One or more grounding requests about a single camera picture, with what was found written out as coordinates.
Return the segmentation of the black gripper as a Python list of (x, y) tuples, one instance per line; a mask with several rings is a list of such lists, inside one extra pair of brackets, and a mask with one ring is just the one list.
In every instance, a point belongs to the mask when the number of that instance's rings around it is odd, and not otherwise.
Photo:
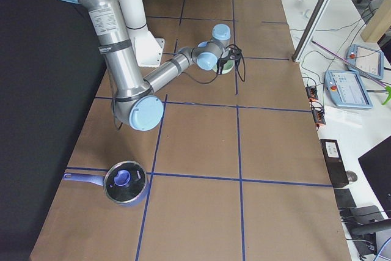
[(235, 66), (232, 69), (237, 70), (241, 62), (241, 49), (238, 47), (228, 47), (224, 55), (219, 59), (223, 61), (235, 61)]

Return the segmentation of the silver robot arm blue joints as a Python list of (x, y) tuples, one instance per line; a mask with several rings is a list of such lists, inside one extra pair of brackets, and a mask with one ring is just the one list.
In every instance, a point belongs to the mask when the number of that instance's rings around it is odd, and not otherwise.
[(211, 40), (198, 47), (184, 47), (147, 76), (142, 76), (131, 44), (119, 0), (61, 0), (80, 4), (89, 13), (109, 74), (117, 87), (112, 98), (114, 118), (135, 130), (148, 131), (159, 124), (164, 106), (155, 96), (189, 66), (212, 70), (230, 43), (230, 28), (217, 24)]

